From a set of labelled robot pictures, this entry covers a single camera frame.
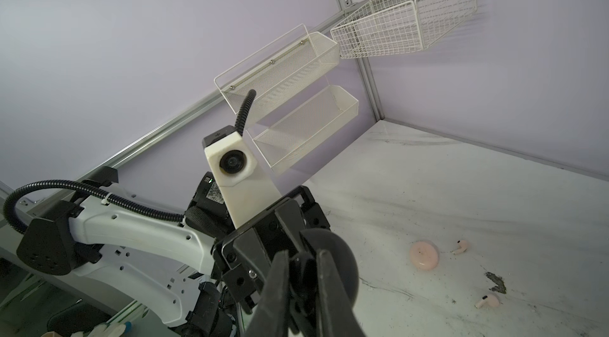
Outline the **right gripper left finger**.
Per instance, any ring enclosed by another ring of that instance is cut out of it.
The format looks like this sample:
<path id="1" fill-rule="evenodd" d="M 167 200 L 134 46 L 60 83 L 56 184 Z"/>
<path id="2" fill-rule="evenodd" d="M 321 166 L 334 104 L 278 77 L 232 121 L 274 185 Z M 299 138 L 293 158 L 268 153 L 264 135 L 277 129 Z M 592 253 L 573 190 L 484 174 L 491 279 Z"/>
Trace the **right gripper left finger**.
<path id="1" fill-rule="evenodd" d="M 288 251 L 274 256 L 262 298 L 247 327 L 245 337 L 287 337 L 290 321 L 290 257 Z"/>

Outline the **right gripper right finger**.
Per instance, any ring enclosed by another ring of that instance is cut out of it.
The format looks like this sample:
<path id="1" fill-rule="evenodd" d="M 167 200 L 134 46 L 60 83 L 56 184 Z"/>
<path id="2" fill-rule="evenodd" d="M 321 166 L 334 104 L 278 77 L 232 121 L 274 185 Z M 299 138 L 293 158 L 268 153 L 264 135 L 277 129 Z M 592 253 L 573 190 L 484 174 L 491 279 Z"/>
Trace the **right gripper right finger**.
<path id="1" fill-rule="evenodd" d="M 317 252 L 317 335 L 364 337 L 331 253 Z"/>

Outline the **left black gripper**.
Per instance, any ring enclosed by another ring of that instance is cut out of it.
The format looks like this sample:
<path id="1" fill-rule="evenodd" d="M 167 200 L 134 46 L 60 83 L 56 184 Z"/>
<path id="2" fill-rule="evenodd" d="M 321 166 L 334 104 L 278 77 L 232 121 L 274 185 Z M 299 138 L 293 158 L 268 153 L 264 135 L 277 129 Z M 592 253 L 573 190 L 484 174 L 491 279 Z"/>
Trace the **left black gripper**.
<path id="1" fill-rule="evenodd" d="M 258 304 L 276 253 L 308 250 L 297 240 L 306 229 L 329 230 L 322 208 L 306 186 L 298 186 L 212 248 L 220 279 L 246 313 Z"/>

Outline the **black round earbud charging case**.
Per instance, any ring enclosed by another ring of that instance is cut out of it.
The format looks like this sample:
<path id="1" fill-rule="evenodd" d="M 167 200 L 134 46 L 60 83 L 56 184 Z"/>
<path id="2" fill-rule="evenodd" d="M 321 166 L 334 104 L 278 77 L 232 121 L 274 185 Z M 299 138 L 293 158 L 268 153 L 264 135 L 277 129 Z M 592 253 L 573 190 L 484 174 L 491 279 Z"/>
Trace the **black round earbud charging case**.
<path id="1" fill-rule="evenodd" d="M 358 265 L 347 242 L 329 229 L 303 229 L 298 240 L 301 246 L 290 259 L 293 297 L 311 308 L 320 283 L 329 283 L 325 271 L 332 267 L 337 278 L 331 288 L 341 288 L 347 307 L 353 308 L 359 291 Z"/>

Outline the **pink round charging case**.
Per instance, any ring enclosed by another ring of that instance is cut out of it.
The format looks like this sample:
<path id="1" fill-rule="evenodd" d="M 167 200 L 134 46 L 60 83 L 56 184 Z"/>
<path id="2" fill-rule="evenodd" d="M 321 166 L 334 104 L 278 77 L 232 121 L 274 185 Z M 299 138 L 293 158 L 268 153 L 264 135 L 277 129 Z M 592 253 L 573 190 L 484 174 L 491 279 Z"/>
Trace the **pink round charging case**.
<path id="1" fill-rule="evenodd" d="M 439 265 L 439 251 L 425 240 L 415 242 L 409 251 L 411 263 L 419 270 L 434 270 Z"/>

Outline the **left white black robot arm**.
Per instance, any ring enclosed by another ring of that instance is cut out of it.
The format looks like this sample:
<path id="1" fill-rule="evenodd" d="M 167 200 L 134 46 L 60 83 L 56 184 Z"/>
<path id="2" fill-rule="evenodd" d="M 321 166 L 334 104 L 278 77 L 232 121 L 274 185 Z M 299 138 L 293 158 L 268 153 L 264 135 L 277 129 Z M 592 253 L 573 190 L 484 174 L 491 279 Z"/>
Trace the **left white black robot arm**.
<path id="1" fill-rule="evenodd" d="M 271 288 L 274 256 L 307 262 L 333 238 L 306 186 L 276 198 L 236 168 L 206 174 L 183 214 L 128 200 L 107 182 L 59 179 L 16 189 L 3 213 L 22 235 L 22 262 L 104 282 L 182 336 L 239 335 L 236 312 Z"/>

